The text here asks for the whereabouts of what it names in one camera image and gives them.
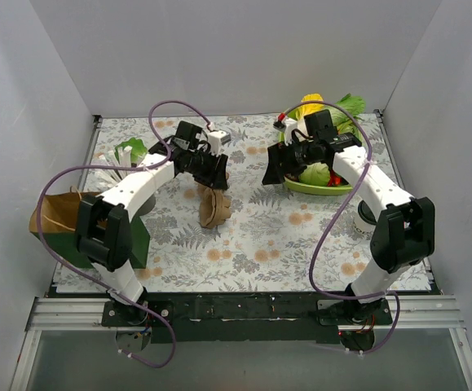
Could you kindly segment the red pepper toy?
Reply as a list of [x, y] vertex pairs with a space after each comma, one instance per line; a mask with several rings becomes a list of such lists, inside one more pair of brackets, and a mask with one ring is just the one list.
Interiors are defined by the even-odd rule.
[[332, 169], [329, 170], [328, 187], [340, 187], [342, 185], [342, 178], [337, 175]]

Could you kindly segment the green plastic basket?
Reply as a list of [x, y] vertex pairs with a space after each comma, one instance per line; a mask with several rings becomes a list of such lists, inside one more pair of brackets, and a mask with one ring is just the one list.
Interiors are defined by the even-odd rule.
[[[291, 112], [288, 112], [286, 115], [289, 116], [290, 118], [294, 119], [293, 118], [293, 112], [296, 109], [297, 108], [295, 108]], [[329, 115], [330, 115], [330, 118], [332, 119], [330, 111], [328, 110], [328, 106], [324, 105], [324, 109], [321, 110], [320, 112], [323, 112], [323, 111], [328, 111]], [[305, 117], [306, 116], [304, 116], [304, 119], [300, 120], [300, 121], [297, 121], [296, 119], [294, 119], [298, 122], [298, 127], [293, 132], [293, 135], [292, 135], [293, 141], [290, 145], [294, 144], [295, 137], [298, 138], [299, 142], [302, 142], [302, 141], [305, 141], [305, 140], [306, 141], [311, 141], [311, 135], [308, 133], [308, 130], [307, 130], [307, 127], [306, 127]], [[357, 139], [360, 142], [362, 142], [362, 135], [361, 135], [361, 138], [357, 138]], [[279, 136], [279, 142], [283, 142], [283, 134], [282, 133]], [[305, 194], [318, 195], [318, 196], [322, 196], [322, 195], [323, 196], [343, 195], [343, 194], [348, 193], [352, 189], [352, 186], [342, 177], [341, 177], [342, 178], [342, 185], [340, 187], [328, 187], [328, 186], [326, 186], [326, 187], [317, 187], [317, 186], [310, 186], [310, 185], [300, 183], [298, 181], [298, 176], [293, 176], [293, 175], [286, 175], [285, 176], [285, 185], [287, 186], [288, 189], [293, 190], [293, 191], [297, 191], [297, 192], [301, 192], [301, 193], [305, 193]]]

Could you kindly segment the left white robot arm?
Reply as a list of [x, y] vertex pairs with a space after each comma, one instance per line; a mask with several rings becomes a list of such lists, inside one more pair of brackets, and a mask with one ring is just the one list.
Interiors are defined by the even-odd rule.
[[151, 147], [136, 171], [101, 194], [80, 201], [76, 250], [99, 272], [117, 303], [116, 314], [129, 325], [138, 326], [148, 318], [143, 301], [146, 291], [130, 264], [135, 254], [131, 223], [151, 210], [159, 188], [178, 174], [189, 173], [201, 188], [202, 227], [213, 229], [232, 215], [231, 202], [224, 195], [227, 156], [221, 152], [231, 136], [212, 130], [202, 139], [201, 132], [201, 127], [180, 121], [175, 134]]

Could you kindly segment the brown green paper bag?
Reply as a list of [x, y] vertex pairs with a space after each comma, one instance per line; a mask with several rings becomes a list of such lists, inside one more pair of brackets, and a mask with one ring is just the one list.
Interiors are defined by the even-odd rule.
[[[92, 269], [88, 257], [75, 247], [74, 231], [77, 224], [79, 203], [84, 196], [97, 196], [94, 191], [78, 193], [70, 191], [58, 195], [46, 195], [42, 202], [41, 226], [46, 242], [63, 259], [79, 269]], [[134, 269], [147, 265], [150, 234], [137, 216], [130, 224], [133, 239], [133, 255], [130, 264]]]

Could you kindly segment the large napa cabbage toy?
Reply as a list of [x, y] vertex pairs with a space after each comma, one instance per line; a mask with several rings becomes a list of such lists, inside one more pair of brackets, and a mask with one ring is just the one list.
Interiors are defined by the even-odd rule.
[[[356, 121], [358, 120], [358, 116], [362, 114], [365, 109], [364, 98], [359, 95], [347, 94], [336, 102], [336, 105], [347, 111]], [[355, 137], [361, 138], [360, 131], [346, 114], [334, 107], [328, 107], [328, 110], [330, 111], [333, 124], [336, 126], [339, 134], [351, 133]]]

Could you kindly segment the grey straw holder cup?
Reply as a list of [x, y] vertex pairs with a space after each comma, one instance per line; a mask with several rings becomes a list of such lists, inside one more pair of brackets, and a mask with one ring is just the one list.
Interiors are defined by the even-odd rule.
[[154, 194], [152, 194], [149, 198], [145, 200], [145, 202], [140, 206], [140, 208], [137, 211], [138, 216], [144, 216], [150, 213], [156, 204], [156, 197]]

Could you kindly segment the brown pulp cup carrier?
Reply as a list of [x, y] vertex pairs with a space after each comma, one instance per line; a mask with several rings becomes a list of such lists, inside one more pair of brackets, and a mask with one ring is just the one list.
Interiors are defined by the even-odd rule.
[[222, 190], [203, 190], [199, 207], [199, 221], [202, 227], [213, 229], [222, 225], [232, 215], [231, 201]]

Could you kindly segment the white paper coffee cup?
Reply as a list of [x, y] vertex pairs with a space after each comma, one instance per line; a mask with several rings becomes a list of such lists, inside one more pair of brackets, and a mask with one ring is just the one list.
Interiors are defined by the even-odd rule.
[[376, 225], [366, 222], [361, 217], [355, 217], [353, 222], [355, 230], [366, 239], [371, 239]]

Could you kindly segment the yellow leafy vegetable toy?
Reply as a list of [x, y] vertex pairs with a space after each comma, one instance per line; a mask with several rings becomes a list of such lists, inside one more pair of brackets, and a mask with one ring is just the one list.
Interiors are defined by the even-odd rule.
[[306, 115], [324, 109], [324, 99], [320, 94], [307, 94], [302, 98], [301, 102], [306, 102], [306, 104], [301, 105], [293, 112], [293, 118], [297, 121], [303, 120]]

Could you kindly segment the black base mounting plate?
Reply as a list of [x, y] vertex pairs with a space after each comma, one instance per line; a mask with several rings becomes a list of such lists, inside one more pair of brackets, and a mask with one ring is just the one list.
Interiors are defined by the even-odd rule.
[[148, 329], [154, 344], [202, 341], [303, 340], [337, 344], [338, 329], [389, 326], [381, 299], [358, 309], [316, 292], [146, 293], [152, 312], [109, 300], [102, 326]]

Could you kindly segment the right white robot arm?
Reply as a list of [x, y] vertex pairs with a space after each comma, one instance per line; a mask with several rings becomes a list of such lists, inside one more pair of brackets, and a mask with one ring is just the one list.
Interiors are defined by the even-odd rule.
[[326, 164], [348, 182], [373, 215], [372, 259], [350, 283], [342, 314], [352, 323], [365, 322], [380, 308], [393, 282], [435, 250], [435, 205], [415, 198], [376, 166], [368, 149], [354, 134], [340, 134], [329, 110], [304, 117], [305, 129], [281, 113], [275, 129], [284, 139], [267, 149], [268, 166], [262, 184], [280, 184], [309, 165]]

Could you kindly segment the aluminium frame rail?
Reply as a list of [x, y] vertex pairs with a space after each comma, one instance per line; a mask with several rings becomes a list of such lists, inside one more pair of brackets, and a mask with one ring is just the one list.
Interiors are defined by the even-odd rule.
[[[389, 326], [369, 326], [364, 332], [387, 330], [439, 330], [446, 329], [452, 338], [462, 374], [472, 390], [472, 353], [467, 340], [465, 322], [452, 295], [406, 295], [394, 294], [384, 298], [392, 305], [392, 323]], [[152, 341], [148, 329], [139, 327], [104, 327], [102, 317], [104, 305], [112, 300], [105, 297], [55, 297], [38, 298], [26, 326], [26, 337], [22, 347], [13, 382], [14, 390], [23, 390], [32, 373], [33, 359], [40, 336], [47, 331], [112, 331], [139, 333], [144, 340]], [[351, 333], [355, 329], [340, 327], [338, 332]]]

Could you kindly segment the small bok choy toy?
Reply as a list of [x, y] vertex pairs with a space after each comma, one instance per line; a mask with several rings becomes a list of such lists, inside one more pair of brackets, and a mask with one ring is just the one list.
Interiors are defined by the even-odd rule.
[[130, 151], [130, 160], [132, 165], [137, 165], [139, 162], [143, 160], [143, 158], [148, 153], [148, 149], [143, 143], [143, 140], [140, 138], [129, 138], [128, 140], [119, 143], [115, 146], [115, 157], [118, 157], [118, 150], [121, 148], [125, 151], [128, 147], [131, 148]]

